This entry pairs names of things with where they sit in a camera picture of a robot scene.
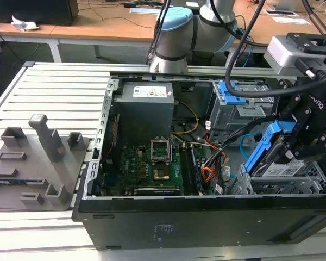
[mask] workbench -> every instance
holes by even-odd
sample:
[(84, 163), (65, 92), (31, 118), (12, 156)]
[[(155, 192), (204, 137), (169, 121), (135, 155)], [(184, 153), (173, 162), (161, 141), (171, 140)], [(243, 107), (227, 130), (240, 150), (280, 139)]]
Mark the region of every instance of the workbench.
[[(89, 137), (92, 147), (110, 71), (147, 72), (145, 65), (35, 63), (22, 67), (0, 98), (0, 136), (6, 127), (28, 125), (32, 114), (46, 114), (47, 125), (60, 135), (71, 131)], [(190, 66), (190, 73), (224, 75), (224, 67)], [(233, 76), (275, 77), (271, 69), (235, 68)], [(91, 158), (85, 156), (84, 163)], [(71, 208), (74, 206), (74, 195)], [(298, 245), (111, 250), (98, 252), (72, 211), (0, 210), (0, 260), (326, 260), (326, 228)]]
[[(156, 15), (130, 13), (129, 8), (120, 5), (123, 1), (113, 3), (115, 5), (106, 5), (106, 8), (101, 9), (99, 8), (101, 5), (89, 6), (87, 4), (88, 2), (99, 4), (96, 0), (79, 0), (78, 2), (82, 4), (79, 4), (79, 14), (72, 26), (39, 25), (40, 29), (38, 30), (21, 32), (11, 24), (0, 24), (0, 35), (5, 41), (48, 44), (55, 62), (62, 62), (59, 51), (60, 44), (93, 45), (95, 56), (100, 57), (99, 46), (148, 48), (152, 42)], [(235, 15), (244, 16), (248, 25), (256, 6), (247, 0), (236, 0), (233, 11)], [(264, 9), (270, 9), (270, 7), (265, 4)], [(323, 13), (317, 13), (317, 15), (326, 24), (326, 15)], [(306, 13), (299, 13), (299, 17), (296, 18), (304, 18), (309, 21)], [(237, 17), (236, 19), (239, 27), (244, 28), (242, 18)], [(271, 16), (262, 11), (250, 35), (255, 42), (268, 44), (273, 35), (286, 35), (289, 32), (318, 34), (318, 30), (313, 24), (276, 23)], [(231, 54), (237, 43), (236, 40), (230, 49)], [(253, 53), (263, 53), (264, 51), (265, 48), (258, 47), (252, 50)]]

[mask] label sticker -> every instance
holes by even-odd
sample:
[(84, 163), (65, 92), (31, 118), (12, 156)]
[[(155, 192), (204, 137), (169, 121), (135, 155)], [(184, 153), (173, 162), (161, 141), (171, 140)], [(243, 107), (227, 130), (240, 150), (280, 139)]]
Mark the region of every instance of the label sticker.
[(136, 86), (133, 90), (134, 97), (166, 98), (167, 89), (164, 86)]
[(211, 130), (211, 121), (205, 121), (205, 128)]
[(263, 177), (292, 177), (304, 166), (302, 160), (293, 159), (288, 164), (272, 163)]
[(186, 2), (186, 5), (188, 7), (199, 7), (199, 4), (196, 2)]
[(224, 167), (224, 174), (228, 177), (230, 177), (230, 167), (229, 166), (225, 166)]
[(215, 190), (216, 190), (220, 195), (222, 195), (222, 188), (221, 188), (218, 184), (216, 184), (216, 186), (215, 186)]

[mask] aluminum profile table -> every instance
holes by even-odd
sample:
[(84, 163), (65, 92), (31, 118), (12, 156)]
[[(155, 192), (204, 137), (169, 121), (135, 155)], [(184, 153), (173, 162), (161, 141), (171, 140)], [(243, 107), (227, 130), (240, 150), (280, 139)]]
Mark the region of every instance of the aluminum profile table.
[[(110, 71), (147, 72), (144, 65), (35, 63), (23, 67), (0, 98), (0, 136), (7, 126), (34, 133), (28, 120), (48, 116), (60, 135), (82, 132), (93, 145)], [(190, 67), (191, 73), (220, 73), (222, 67)], [(234, 75), (266, 75), (269, 69), (235, 69)], [(89, 161), (90, 151), (84, 163)], [(111, 250), (98, 252), (71, 211), (0, 211), (0, 260), (326, 260), (326, 228), (297, 245)]]

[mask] black computer case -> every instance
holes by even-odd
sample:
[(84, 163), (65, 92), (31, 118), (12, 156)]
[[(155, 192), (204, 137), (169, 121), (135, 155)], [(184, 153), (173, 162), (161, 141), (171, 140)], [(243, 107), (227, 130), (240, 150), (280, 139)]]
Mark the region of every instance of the black computer case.
[(70, 26), (77, 13), (77, 0), (0, 0), (0, 23), (10, 23), (13, 15), (26, 22)]

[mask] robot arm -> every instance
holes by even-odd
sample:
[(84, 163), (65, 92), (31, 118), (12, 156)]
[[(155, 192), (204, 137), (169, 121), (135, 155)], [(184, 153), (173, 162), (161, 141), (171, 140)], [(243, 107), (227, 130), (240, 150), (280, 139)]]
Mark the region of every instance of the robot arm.
[[(265, 58), (280, 75), (298, 76), (293, 84), (280, 80), (280, 89), (295, 89), (326, 79), (326, 34), (289, 33), (274, 36)], [(252, 177), (271, 176), (280, 166), (304, 165), (326, 156), (326, 84), (309, 91), (275, 98), (271, 123), (262, 140), (245, 163)]]
[[(216, 0), (222, 20), (233, 30), (237, 23), (233, 12), (235, 0)], [(189, 50), (223, 52), (234, 40), (218, 22), (210, 1), (201, 7), (199, 15), (188, 8), (169, 8), (157, 41), (155, 53), (149, 57), (149, 71), (187, 73), (186, 54)]]

